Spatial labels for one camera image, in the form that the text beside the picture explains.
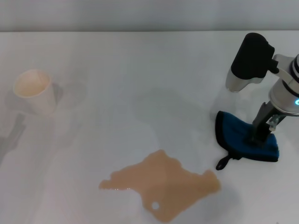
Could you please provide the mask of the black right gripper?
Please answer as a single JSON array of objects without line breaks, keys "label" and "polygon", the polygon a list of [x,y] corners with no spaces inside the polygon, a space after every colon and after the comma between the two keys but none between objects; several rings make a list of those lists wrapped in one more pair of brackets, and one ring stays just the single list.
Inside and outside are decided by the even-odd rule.
[{"label": "black right gripper", "polygon": [[270,101],[261,105],[253,120],[253,126],[249,130],[249,143],[263,145],[267,141],[271,131],[269,130],[270,125],[266,123],[275,114],[278,114],[278,110]]}]

